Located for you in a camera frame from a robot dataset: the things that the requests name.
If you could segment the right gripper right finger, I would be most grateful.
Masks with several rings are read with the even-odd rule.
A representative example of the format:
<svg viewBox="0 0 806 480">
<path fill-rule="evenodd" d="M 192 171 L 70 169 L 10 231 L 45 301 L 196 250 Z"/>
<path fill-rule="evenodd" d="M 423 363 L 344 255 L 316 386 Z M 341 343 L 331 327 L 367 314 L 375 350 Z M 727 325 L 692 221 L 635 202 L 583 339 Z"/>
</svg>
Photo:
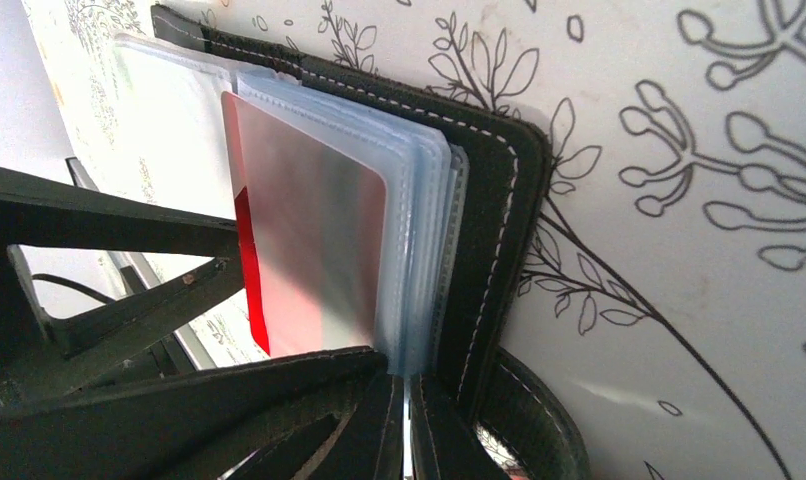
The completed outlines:
<svg viewBox="0 0 806 480">
<path fill-rule="evenodd" d="M 411 446 L 417 479 L 504 479 L 473 428 L 431 375 L 411 379 Z"/>
</svg>

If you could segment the black card holder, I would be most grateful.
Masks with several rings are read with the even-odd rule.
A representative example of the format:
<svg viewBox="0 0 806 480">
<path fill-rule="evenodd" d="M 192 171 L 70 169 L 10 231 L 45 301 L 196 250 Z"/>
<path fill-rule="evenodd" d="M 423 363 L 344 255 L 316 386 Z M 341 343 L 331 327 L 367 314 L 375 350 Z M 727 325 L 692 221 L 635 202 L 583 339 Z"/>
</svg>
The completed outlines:
<svg viewBox="0 0 806 480">
<path fill-rule="evenodd" d="M 156 5 L 152 37 L 112 53 L 134 143 L 210 167 L 234 204 L 221 97 L 234 93 L 375 171 L 386 186 L 374 341 L 391 375 L 431 375 L 478 437 L 532 479 L 585 479 L 582 437 L 552 393 L 499 347 L 552 158 L 534 125 Z"/>
</svg>

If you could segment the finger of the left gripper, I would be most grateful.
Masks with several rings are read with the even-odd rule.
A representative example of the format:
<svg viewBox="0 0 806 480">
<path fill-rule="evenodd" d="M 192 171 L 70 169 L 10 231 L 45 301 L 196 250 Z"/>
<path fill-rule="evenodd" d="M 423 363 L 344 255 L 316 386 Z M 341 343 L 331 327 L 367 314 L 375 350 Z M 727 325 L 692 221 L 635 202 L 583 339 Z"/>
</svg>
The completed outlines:
<svg viewBox="0 0 806 480">
<path fill-rule="evenodd" d="M 21 246 L 196 255 L 202 266 L 61 320 L 44 320 Z M 0 405 L 74 392 L 243 288 L 233 221 L 0 167 Z"/>
</svg>

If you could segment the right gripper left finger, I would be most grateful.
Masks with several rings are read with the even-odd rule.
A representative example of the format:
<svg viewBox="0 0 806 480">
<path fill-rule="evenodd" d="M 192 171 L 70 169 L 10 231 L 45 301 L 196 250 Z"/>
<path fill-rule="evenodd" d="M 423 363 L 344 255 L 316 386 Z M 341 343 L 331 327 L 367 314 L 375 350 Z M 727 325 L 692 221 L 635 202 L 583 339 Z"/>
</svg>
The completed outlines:
<svg viewBox="0 0 806 480">
<path fill-rule="evenodd" d="M 350 347 L 0 409 L 0 479 L 398 479 L 403 382 Z"/>
</svg>

